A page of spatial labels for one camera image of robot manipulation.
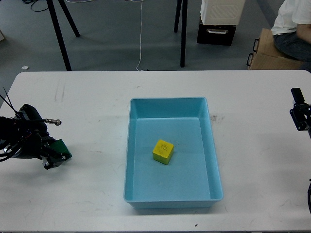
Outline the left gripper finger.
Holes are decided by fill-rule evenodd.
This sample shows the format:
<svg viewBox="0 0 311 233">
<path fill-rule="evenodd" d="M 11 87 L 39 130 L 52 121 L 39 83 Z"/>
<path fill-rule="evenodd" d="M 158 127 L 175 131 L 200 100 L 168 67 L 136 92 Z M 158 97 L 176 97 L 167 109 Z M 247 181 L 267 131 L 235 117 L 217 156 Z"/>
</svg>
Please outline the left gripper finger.
<svg viewBox="0 0 311 233">
<path fill-rule="evenodd" d="M 41 148 L 56 148 L 57 140 L 51 136 L 41 137 Z"/>
<path fill-rule="evenodd" d="M 41 154 L 42 164 L 46 170 L 59 167 L 68 160 L 68 153 L 60 153 L 55 150 L 43 150 Z"/>
</svg>

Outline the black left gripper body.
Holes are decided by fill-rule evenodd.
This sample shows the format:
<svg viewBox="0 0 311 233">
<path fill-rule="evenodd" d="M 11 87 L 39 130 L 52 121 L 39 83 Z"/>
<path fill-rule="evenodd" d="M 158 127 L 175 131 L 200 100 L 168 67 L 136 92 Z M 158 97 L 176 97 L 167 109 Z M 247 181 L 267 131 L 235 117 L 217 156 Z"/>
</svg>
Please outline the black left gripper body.
<svg viewBox="0 0 311 233">
<path fill-rule="evenodd" d="M 48 148 L 41 148 L 41 137 L 50 136 L 48 133 L 40 133 L 35 131 L 25 138 L 21 143 L 20 148 L 12 156 L 12 158 L 17 159 L 41 159 L 41 154 L 43 150 L 48 150 Z"/>
</svg>

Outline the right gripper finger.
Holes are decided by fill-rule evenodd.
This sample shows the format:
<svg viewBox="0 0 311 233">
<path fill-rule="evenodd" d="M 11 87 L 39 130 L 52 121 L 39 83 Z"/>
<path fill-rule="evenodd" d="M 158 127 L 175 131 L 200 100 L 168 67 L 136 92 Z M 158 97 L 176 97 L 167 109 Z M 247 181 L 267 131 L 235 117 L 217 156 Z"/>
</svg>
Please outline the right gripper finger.
<svg viewBox="0 0 311 233">
<path fill-rule="evenodd" d="M 290 115 L 298 131 L 311 131 L 311 106 L 305 103 L 300 88 L 291 89 L 294 98 L 293 108 Z"/>
</svg>

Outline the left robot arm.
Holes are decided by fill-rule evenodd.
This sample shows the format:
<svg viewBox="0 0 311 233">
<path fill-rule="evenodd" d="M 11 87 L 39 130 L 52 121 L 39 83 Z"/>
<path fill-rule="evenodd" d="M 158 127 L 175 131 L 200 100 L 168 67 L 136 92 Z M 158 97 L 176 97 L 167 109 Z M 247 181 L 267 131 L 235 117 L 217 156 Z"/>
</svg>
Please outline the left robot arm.
<svg viewBox="0 0 311 233">
<path fill-rule="evenodd" d="M 60 166 L 72 157 L 63 140 L 50 136 L 47 124 L 61 125 L 59 119 L 43 119 L 38 111 L 24 104 L 14 109 L 8 96 L 0 97 L 15 113 L 12 118 L 0 118 L 0 161 L 10 158 L 39 159 L 48 170 Z"/>
</svg>

